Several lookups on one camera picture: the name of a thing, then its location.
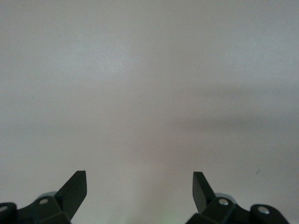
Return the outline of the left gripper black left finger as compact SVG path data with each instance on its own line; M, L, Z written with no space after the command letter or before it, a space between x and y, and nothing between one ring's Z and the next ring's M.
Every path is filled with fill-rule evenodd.
M87 195L85 171L76 171L58 190L40 195L18 209L12 202L0 204L2 224L70 224Z

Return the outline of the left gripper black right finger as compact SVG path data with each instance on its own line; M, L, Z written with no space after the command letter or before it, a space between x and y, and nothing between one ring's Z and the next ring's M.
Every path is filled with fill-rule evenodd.
M216 194L202 172L194 172L192 196L197 213L188 224L287 224L287 219L276 208L254 204L250 210L240 207L233 197Z

